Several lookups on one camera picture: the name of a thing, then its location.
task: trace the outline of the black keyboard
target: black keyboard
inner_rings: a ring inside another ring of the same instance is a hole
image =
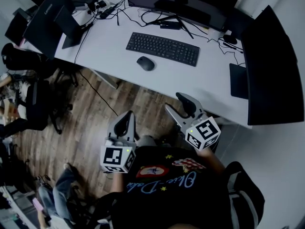
[[[127,50],[143,52],[158,57],[196,66],[200,48],[167,39],[142,33],[132,33],[126,47]]]

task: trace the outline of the office chair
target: office chair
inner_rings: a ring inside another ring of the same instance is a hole
[[[12,43],[7,43],[3,47],[1,55],[3,63],[9,70],[33,70],[40,79],[47,79],[59,69],[60,71],[54,84],[56,84],[59,78],[65,74],[70,77],[70,80],[75,87],[78,86],[75,74],[77,67],[73,63],[60,59],[49,60],[43,54],[16,49]]]
[[[16,105],[21,104],[26,107],[27,120],[19,118],[5,126],[0,126],[0,138],[4,139],[27,129],[42,131],[48,125],[49,117],[56,132],[61,134],[62,130],[57,127],[56,117],[62,112],[60,109],[57,109],[56,101],[57,99],[51,91],[48,81],[37,81],[29,86],[26,102],[19,98],[19,92],[17,91]],[[72,105],[68,104],[63,108],[71,110]]]
[[[87,229],[95,229],[99,225],[98,220],[107,219],[111,220],[111,209],[113,205],[123,196],[122,193],[109,193],[98,200],[95,203],[95,210],[91,216],[91,220],[87,225]]]
[[[46,187],[52,191],[52,187],[44,181],[44,178],[50,181],[51,179],[44,175],[43,177],[39,176],[36,180],[41,186]],[[89,212],[89,208],[92,205],[90,202],[87,202],[84,199],[78,197],[78,186],[71,187],[70,197],[67,199],[67,208],[71,217],[73,218],[74,224],[72,224],[68,219],[63,219],[67,226],[71,229],[83,229],[86,228],[88,221],[91,220],[92,214]]]

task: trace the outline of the black computer mouse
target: black computer mouse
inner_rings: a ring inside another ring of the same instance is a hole
[[[149,58],[142,56],[138,59],[137,63],[145,70],[145,71],[152,71],[154,69],[154,62],[151,61]]]
[[[233,45],[237,44],[237,39],[231,35],[224,35],[224,41]]]

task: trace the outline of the curved monitor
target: curved monitor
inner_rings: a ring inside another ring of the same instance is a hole
[[[221,31],[237,0],[128,0],[130,6],[174,13]]]
[[[242,33],[242,44],[248,82],[248,125],[304,121],[297,58],[270,6]]]

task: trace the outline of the person's leg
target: person's leg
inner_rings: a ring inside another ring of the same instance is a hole
[[[137,141],[137,146],[142,147],[142,146],[157,146],[154,139],[149,136],[149,135],[144,135],[142,136],[139,141]]]
[[[67,199],[71,191],[71,184],[75,181],[75,175],[71,167],[65,164],[65,170],[58,179],[55,188],[53,189],[53,196],[57,214],[63,218],[72,221],[71,214],[67,208]]]
[[[49,216],[57,215],[52,190],[41,186],[38,188],[38,193]]]

